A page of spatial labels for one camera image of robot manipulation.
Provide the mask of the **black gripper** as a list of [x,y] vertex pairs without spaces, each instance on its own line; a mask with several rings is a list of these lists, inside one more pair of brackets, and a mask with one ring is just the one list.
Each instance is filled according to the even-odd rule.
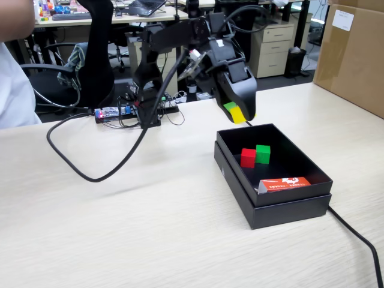
[[233,122],[234,118],[225,105],[234,102],[246,121],[253,120],[257,82],[252,75],[249,76],[245,58],[236,53],[231,38],[210,39],[205,49],[211,62],[206,73],[213,79],[212,93],[219,108]]

